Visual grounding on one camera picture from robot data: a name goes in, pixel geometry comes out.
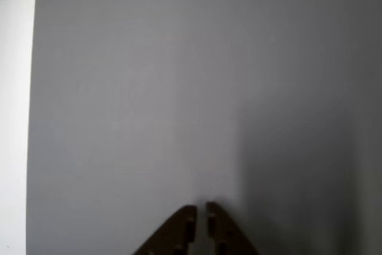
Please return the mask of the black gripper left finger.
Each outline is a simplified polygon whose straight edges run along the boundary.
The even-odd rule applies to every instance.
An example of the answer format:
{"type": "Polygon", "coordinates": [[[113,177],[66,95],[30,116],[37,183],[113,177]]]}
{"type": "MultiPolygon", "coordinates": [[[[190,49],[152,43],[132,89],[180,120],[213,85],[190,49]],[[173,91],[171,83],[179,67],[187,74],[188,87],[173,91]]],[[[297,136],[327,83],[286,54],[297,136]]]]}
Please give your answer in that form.
{"type": "Polygon", "coordinates": [[[198,208],[185,205],[170,216],[135,252],[136,255],[188,254],[195,242],[198,208]]]}

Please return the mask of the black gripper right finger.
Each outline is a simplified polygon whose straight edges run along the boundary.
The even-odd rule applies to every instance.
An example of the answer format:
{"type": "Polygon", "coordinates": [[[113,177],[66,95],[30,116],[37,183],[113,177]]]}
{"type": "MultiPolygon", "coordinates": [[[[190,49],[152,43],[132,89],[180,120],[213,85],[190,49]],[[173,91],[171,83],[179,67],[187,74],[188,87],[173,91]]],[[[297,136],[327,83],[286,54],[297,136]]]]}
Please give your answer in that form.
{"type": "Polygon", "coordinates": [[[214,241],[214,254],[259,255],[230,214],[218,203],[207,202],[208,237],[214,241]]]}

